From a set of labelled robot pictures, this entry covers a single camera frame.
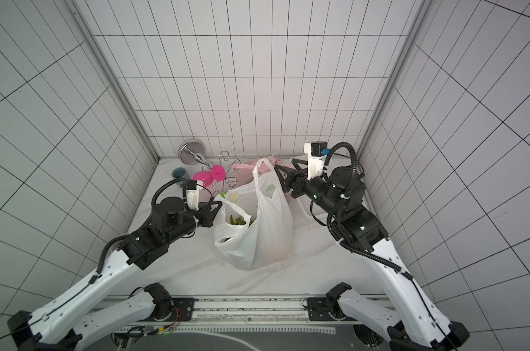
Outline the orange yellow pineapple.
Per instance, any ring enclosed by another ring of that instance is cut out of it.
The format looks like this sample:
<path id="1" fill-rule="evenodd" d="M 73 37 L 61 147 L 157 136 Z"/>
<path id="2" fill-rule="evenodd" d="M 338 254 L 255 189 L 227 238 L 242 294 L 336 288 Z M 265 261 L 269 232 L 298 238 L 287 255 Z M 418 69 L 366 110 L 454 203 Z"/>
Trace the orange yellow pineapple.
<path id="1" fill-rule="evenodd" d="M 229 223 L 231 225 L 237 225 L 237 226 L 243 226 L 243 225 L 246 225 L 246 224 L 249 224 L 249 226 L 251 226 L 254 222 L 256 221 L 255 218 L 250 218 L 250 221 L 247 222 L 243 216 L 239 216 L 237 218 L 234 218 L 232 215 L 230 216 L 229 218 Z"/>

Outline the pink plastic bag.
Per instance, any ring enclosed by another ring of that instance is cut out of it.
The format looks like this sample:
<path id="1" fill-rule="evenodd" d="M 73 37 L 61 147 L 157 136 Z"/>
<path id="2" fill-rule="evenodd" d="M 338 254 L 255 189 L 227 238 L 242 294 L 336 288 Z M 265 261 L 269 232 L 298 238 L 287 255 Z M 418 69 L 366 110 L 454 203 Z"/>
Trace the pink plastic bag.
<path id="1" fill-rule="evenodd" d="M 275 165 L 285 165 L 274 157 L 257 159 L 250 164 L 234 165 L 237 186 L 222 194 L 246 213 L 258 211 L 290 212 L 289 201 L 275 173 Z"/>

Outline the white plastic bag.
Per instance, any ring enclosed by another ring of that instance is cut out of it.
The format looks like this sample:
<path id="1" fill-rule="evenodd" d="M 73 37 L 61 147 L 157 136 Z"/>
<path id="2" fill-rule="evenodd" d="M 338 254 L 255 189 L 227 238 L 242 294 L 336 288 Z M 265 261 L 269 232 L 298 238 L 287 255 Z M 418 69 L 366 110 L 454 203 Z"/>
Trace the white plastic bag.
<path id="1" fill-rule="evenodd" d="M 291 257 L 293 252 L 293 216 L 290 212 L 258 211 L 246 213 L 239 206 L 227 202 L 222 194 L 217 200 L 223 203 L 213 222 L 216 249 L 236 269 L 251 271 L 269 266 Z M 230 216 L 243 216 L 249 226 L 231 225 Z"/>

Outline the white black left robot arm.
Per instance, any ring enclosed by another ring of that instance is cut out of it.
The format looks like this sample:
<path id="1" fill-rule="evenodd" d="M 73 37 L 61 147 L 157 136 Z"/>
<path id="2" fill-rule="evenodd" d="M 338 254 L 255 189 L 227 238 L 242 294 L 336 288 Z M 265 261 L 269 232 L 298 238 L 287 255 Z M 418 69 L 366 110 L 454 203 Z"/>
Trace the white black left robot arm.
<path id="1" fill-rule="evenodd" d="M 210 228 L 221 209 L 216 200 L 191 209 L 180 197 L 153 203 L 146 221 L 135 231 L 112 239 L 103 248 L 98 267 L 72 288 L 33 312 L 20 311 L 8 320 L 18 350 L 83 350 L 118 328 L 140 320 L 165 321 L 178 310 L 160 283 L 103 310 L 93 308 L 114 288 L 164 256 L 180 238 Z"/>

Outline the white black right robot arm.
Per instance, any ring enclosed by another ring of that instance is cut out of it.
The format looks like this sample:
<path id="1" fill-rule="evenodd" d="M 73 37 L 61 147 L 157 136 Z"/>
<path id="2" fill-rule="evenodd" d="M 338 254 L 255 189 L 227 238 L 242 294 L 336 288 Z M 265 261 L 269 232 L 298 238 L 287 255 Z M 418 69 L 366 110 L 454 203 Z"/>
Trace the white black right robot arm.
<path id="1" fill-rule="evenodd" d="M 467 328 L 449 320 L 433 304 L 405 267 L 388 232 L 364 207 L 365 185 L 356 164 L 335 168 L 330 175 L 308 178 L 307 163 L 276 165 L 283 191 L 293 198 L 306 196 L 327 213 L 325 226 L 345 250 L 363 259 L 381 284 L 392 308 L 361 296 L 351 285 L 339 283 L 326 294 L 330 316 L 354 319 L 389 343 L 391 350 L 457 350 L 469 339 Z"/>

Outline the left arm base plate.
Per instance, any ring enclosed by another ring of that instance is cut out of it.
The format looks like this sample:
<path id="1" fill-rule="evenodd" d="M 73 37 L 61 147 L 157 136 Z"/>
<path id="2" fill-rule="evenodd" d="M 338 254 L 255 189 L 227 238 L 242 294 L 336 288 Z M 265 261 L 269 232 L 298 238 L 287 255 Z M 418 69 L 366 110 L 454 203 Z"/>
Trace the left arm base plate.
<path id="1" fill-rule="evenodd" d="M 179 318 L 180 322 L 191 321 L 195 302 L 195 298 L 172 297 L 170 302 L 167 301 L 157 304 L 155 311 L 148 318 L 143 319 L 142 322 L 162 322 L 170 324 L 177 318 Z"/>

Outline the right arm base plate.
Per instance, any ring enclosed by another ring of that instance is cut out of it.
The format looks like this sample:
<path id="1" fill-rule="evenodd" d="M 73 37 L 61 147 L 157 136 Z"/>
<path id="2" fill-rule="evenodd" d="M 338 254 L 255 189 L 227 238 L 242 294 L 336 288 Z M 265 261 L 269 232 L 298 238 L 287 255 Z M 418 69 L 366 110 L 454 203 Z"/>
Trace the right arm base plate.
<path id="1" fill-rule="evenodd" d="M 313 322 L 348 322 L 353 318 L 343 314 L 339 307 L 328 298 L 305 298 L 302 306 L 307 311 L 308 319 Z"/>

